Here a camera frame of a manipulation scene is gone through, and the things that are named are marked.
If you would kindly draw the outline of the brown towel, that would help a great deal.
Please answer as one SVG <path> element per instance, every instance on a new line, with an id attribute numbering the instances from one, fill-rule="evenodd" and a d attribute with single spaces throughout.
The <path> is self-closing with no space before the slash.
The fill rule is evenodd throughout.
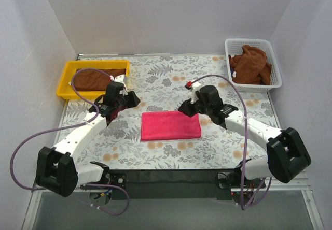
<path id="1" fill-rule="evenodd" d="M 102 69 L 102 74 L 97 70 L 84 70 L 74 78 L 74 87 L 77 91 L 105 91 L 107 85 L 114 78 L 126 74 L 126 69 Z"/>
<path id="2" fill-rule="evenodd" d="M 237 84 L 271 85 L 272 65 L 266 53 L 257 47 L 242 46 L 242 54 L 228 55 L 232 80 Z"/>

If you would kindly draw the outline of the pink towel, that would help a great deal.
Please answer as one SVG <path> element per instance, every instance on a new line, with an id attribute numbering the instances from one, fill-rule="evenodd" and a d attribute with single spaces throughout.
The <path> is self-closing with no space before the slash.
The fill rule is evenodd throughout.
<path id="1" fill-rule="evenodd" d="M 188 117 L 179 111 L 142 113 L 141 141 L 200 138 L 199 116 Z"/>

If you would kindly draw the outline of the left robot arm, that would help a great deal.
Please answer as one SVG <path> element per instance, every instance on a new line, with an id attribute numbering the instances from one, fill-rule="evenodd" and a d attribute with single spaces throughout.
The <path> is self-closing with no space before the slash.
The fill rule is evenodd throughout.
<path id="1" fill-rule="evenodd" d="M 68 197 L 79 186 L 94 183 L 102 186 L 109 181 L 109 167 L 92 161 L 79 165 L 83 150 L 99 132 L 106 129 L 118 114 L 140 103 L 134 91 L 127 91 L 122 82 L 112 81 L 106 93 L 99 96 L 89 108 L 79 127 L 52 148 L 43 147 L 37 158 L 37 185 Z"/>

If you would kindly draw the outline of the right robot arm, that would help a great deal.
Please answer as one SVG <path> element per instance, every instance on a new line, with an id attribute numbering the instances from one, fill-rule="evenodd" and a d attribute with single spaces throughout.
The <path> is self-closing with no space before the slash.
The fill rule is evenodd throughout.
<path id="1" fill-rule="evenodd" d="M 191 92 L 191 98 L 181 104 L 178 109 L 181 113 L 189 117 L 206 115 L 214 124 L 247 136 L 266 151 L 266 158 L 247 160 L 245 165 L 239 164 L 234 169 L 238 175 L 244 175 L 246 181 L 274 177 L 282 183 L 289 183 L 312 163 L 295 129 L 282 130 L 246 118 L 237 107 L 223 103 L 213 85 L 188 82 L 185 87 Z"/>

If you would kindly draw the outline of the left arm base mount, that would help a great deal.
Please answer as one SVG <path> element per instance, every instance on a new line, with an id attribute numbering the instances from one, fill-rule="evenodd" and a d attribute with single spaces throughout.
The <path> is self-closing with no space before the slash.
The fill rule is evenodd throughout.
<path id="1" fill-rule="evenodd" d="M 109 189 L 105 185 L 114 185 L 119 186 L 121 188 L 125 188 L 127 183 L 127 174 L 119 173 L 119 172 L 108 172 L 102 175 L 102 178 L 98 182 L 91 182 L 91 184 L 95 184 L 95 186 L 91 185 L 81 185 L 80 188 L 84 190 L 89 189 Z"/>

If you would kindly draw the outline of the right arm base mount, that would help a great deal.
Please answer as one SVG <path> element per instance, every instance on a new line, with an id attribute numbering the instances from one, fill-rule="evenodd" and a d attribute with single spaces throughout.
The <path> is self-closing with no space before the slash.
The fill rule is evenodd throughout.
<path id="1" fill-rule="evenodd" d="M 217 174 L 217 183 L 221 189 L 240 189 L 241 173 L 235 171 L 224 171 Z M 260 185 L 260 179 L 248 180 L 244 178 L 244 190 L 256 189 Z"/>

